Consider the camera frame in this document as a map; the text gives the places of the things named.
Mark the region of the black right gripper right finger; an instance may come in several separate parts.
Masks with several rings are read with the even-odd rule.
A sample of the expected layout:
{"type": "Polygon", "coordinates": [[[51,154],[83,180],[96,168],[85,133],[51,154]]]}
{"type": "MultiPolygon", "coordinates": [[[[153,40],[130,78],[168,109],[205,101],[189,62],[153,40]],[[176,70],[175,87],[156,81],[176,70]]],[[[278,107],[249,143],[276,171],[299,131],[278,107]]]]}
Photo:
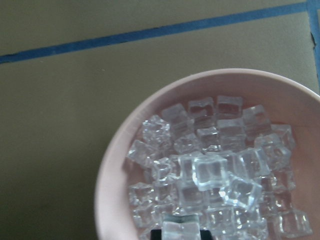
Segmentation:
{"type": "Polygon", "coordinates": [[[213,240],[213,236],[209,230],[200,230],[200,239],[201,240],[213,240]]]}

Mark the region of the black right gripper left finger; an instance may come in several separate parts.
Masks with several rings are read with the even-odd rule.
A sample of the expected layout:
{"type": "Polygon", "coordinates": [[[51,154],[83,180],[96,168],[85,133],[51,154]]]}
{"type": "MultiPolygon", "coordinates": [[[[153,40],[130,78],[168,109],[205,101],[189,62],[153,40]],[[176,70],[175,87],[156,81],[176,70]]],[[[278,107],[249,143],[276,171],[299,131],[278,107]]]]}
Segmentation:
{"type": "Polygon", "coordinates": [[[150,240],[162,240],[162,230],[152,229],[150,231],[150,240]]]}

